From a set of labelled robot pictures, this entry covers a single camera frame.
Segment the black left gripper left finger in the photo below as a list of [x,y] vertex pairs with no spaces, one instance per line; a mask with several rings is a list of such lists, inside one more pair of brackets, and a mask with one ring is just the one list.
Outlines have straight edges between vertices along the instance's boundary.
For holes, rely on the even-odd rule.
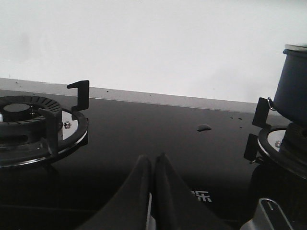
[[144,230],[150,197],[151,163],[140,156],[124,184],[79,230]]

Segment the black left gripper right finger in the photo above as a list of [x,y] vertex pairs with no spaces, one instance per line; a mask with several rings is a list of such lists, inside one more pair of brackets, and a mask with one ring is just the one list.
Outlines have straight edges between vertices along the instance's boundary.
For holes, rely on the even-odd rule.
[[153,196],[159,230],[230,230],[200,203],[163,153],[156,159]]

